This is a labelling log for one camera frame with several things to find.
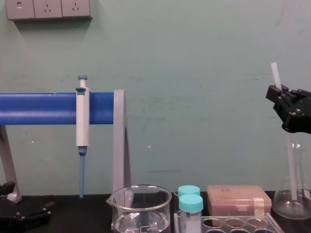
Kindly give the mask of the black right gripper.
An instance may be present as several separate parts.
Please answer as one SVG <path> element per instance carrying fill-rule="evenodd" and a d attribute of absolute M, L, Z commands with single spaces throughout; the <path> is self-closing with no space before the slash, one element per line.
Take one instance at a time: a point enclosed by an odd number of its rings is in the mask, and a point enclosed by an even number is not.
<path fill-rule="evenodd" d="M 282 120 L 282 128 L 289 133 L 311 133 L 311 93 L 302 89 L 290 90 L 281 85 L 268 87 L 266 98 Z M 289 105 L 286 100 L 295 102 Z"/>

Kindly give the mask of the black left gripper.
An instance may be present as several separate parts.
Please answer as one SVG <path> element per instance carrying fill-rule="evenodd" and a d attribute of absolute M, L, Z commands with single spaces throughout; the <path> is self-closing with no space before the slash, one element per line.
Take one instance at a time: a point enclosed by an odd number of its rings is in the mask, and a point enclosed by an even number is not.
<path fill-rule="evenodd" d="M 16 204 L 16 183 L 13 181 L 0 185 L 0 232 L 23 233 L 26 230 L 26 220 L 50 219 L 55 203 L 49 201 L 41 207 L 22 207 Z"/>

